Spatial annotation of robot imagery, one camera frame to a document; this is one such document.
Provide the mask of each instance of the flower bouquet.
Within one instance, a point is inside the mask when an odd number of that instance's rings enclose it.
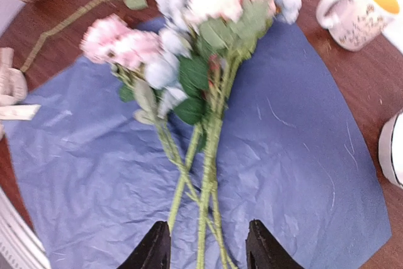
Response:
[[[147,0],[124,2],[130,9],[148,5]],[[170,231],[187,187],[200,208],[197,268],[205,266],[207,228],[220,246],[223,268],[236,268],[222,236],[215,164],[226,102],[242,61],[251,58],[274,19],[295,22],[301,0],[156,2],[166,19],[159,34],[133,30],[112,15],[88,29],[81,49],[93,62],[111,64],[112,73],[123,83],[121,99],[139,104],[135,119],[155,125],[167,157],[181,172],[168,219]],[[185,159],[167,127],[171,112],[194,125]],[[204,153],[200,196],[188,175],[198,152]],[[208,216],[210,199],[212,219]]]

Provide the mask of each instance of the mug handle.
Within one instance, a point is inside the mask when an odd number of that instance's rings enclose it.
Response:
[[[340,18],[336,13],[325,16],[331,6],[340,0],[321,0],[316,9],[316,19],[323,28],[333,28],[340,23]]]

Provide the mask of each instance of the blue paper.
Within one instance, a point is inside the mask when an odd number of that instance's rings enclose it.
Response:
[[[161,20],[143,29],[157,30]],[[157,220],[179,178],[153,126],[133,119],[108,66],[80,58],[32,92],[31,122],[6,122],[14,170],[53,269],[116,268]],[[172,116],[183,154],[192,128]],[[202,155],[191,172],[197,188]],[[305,268],[358,268],[390,237],[375,167],[332,76],[296,26],[275,23],[239,69],[217,157],[225,243],[246,268],[260,219]],[[194,269],[198,208],[184,196],[171,268]],[[206,269],[221,268],[208,232]]]

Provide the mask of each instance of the wooden table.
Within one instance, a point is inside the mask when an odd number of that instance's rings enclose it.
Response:
[[[14,48],[14,66],[21,67],[41,32],[55,26],[88,1],[46,0],[25,6],[0,38],[0,47]],[[403,108],[403,55],[382,36],[357,53],[341,49],[315,20],[319,0],[302,1],[298,25],[322,57],[353,112],[377,167],[389,211],[392,239],[362,268],[402,268],[403,256],[399,256],[399,252],[403,251],[403,223],[400,222],[403,190],[383,177],[377,159],[377,142],[382,125]],[[101,5],[45,44],[27,72],[29,89],[38,87],[71,65],[80,55],[77,46],[86,28],[95,19],[116,11],[120,15],[131,14],[133,22],[145,21],[158,14],[155,6],[133,14],[118,0]],[[16,185],[6,140],[0,142],[0,186],[32,227]]]

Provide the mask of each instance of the blue wrapping paper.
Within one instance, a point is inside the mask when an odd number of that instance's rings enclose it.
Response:
[[[157,19],[141,26],[158,30]],[[108,66],[80,58],[32,92],[31,122],[6,122],[14,170],[53,269],[116,268],[157,220],[179,178],[153,126],[133,119]],[[171,116],[182,155],[192,128]],[[201,154],[191,178],[202,180]],[[246,268],[260,219],[305,268],[358,268],[390,237],[375,167],[331,74],[297,25],[275,23],[239,69],[217,157],[225,243]],[[198,207],[186,195],[171,268],[195,268]],[[208,232],[206,269],[221,268]]]

